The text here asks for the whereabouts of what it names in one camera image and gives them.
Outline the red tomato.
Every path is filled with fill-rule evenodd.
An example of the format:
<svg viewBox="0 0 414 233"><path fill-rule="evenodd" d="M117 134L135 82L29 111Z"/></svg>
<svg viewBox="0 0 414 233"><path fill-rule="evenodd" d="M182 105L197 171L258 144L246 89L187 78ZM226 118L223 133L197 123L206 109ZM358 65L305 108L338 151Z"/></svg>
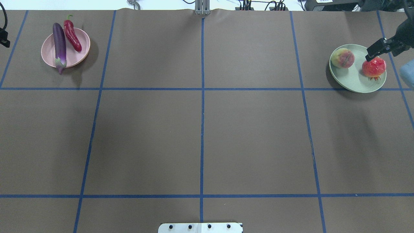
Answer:
<svg viewBox="0 0 414 233"><path fill-rule="evenodd" d="M371 61L364 61L362 63L362 73L369 78L369 80L374 79L375 81L380 80L380 76L386 71L387 65L384 59L375 57Z"/></svg>

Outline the peach fruit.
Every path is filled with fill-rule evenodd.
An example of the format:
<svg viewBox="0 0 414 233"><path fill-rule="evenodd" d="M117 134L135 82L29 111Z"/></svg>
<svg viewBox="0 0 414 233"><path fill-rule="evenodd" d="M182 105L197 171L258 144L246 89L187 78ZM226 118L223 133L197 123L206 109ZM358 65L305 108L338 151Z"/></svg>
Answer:
<svg viewBox="0 0 414 233"><path fill-rule="evenodd" d="M355 55L348 48L340 48L332 53L330 62L337 68L350 68L355 62Z"/></svg>

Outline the purple eggplant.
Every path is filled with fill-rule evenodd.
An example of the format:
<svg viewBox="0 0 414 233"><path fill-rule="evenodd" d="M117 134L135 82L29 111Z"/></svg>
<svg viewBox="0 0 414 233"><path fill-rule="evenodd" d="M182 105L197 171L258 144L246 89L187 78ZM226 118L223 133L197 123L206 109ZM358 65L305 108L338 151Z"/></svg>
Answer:
<svg viewBox="0 0 414 233"><path fill-rule="evenodd" d="M55 46L55 67L59 74L62 75L64 69L67 67L66 38L63 28L59 23L53 24L53 39Z"/></svg>

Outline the red chili pepper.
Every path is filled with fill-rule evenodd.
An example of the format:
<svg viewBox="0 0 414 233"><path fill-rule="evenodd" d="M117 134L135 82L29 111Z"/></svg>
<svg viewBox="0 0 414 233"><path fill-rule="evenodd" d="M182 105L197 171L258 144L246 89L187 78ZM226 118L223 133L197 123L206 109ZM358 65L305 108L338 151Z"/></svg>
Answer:
<svg viewBox="0 0 414 233"><path fill-rule="evenodd" d="M71 21L71 17L73 15L68 15L67 19L64 21L64 33L68 39L68 41L70 42L70 44L72 45L72 47L74 48L74 50L76 52L81 52L82 51L82 45L74 31L74 24Z"/></svg>

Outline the light green plate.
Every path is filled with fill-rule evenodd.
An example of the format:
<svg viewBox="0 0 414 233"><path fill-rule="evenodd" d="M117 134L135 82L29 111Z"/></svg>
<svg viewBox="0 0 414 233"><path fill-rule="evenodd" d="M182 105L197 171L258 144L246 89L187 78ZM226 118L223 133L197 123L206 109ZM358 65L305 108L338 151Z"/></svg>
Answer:
<svg viewBox="0 0 414 233"><path fill-rule="evenodd" d="M362 63L366 61L365 56L368 54L367 47L357 44L345 44L337 47L335 50L340 48L350 49L355 55L355 62L350 68L337 68L329 62L330 73L337 83L343 88L357 93L371 93L379 90L384 85L387 80L387 71L385 71L380 76L381 79L377 81L374 79L369 80L369 78L362 73Z"/></svg>

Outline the pink plate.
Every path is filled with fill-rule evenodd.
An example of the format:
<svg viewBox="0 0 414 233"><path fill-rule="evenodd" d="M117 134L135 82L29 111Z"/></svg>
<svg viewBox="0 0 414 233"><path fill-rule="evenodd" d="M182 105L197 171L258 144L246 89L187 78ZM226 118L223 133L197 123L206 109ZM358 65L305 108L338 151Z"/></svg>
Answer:
<svg viewBox="0 0 414 233"><path fill-rule="evenodd" d="M74 28L74 32L80 41L82 46L82 51L78 52L75 51L73 46L71 45L68 40L66 40L66 61L67 61L67 68L73 67L79 63L81 63L89 54L89 50L91 47L91 40L89 35L80 28ZM56 53L55 53L55 44L53 34L49 35L46 40L43 42L41 50L40 50L41 57L43 61L53 67L56 68Z"/></svg>

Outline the aluminium frame post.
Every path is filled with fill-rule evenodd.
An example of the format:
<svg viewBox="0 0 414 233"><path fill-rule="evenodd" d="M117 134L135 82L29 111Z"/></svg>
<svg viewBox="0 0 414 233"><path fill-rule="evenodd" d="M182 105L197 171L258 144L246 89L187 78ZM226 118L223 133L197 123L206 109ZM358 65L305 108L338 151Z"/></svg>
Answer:
<svg viewBox="0 0 414 233"><path fill-rule="evenodd" d="M194 0L196 15L210 15L210 0Z"/></svg>

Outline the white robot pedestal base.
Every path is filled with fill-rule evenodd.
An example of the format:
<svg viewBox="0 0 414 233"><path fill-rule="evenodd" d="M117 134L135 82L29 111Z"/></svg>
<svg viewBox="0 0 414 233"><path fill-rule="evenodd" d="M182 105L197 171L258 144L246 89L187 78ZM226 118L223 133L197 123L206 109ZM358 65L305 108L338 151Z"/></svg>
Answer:
<svg viewBox="0 0 414 233"><path fill-rule="evenodd" d="M158 228L158 233L243 233L242 223L165 223Z"/></svg>

